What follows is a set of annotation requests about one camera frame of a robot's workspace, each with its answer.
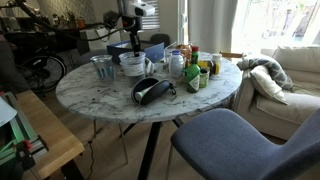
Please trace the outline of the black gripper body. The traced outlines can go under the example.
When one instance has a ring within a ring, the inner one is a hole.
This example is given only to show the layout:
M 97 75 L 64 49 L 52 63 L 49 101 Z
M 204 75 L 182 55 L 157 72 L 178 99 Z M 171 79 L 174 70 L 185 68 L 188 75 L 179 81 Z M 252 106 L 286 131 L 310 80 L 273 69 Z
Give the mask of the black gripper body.
M 123 16 L 122 25 L 125 31 L 136 34 L 142 29 L 142 18 L 138 16 Z

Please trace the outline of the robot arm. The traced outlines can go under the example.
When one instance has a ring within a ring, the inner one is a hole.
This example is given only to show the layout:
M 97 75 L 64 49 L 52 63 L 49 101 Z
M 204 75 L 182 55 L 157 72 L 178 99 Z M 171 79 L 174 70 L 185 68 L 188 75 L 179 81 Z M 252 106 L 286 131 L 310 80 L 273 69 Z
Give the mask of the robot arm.
M 129 15 L 127 12 L 127 5 L 125 0 L 117 0 L 119 14 L 122 20 L 122 26 L 125 31 L 130 34 L 130 42 L 135 57 L 139 57 L 141 50 L 141 43 L 138 31 L 141 29 L 141 18 L 138 16 Z

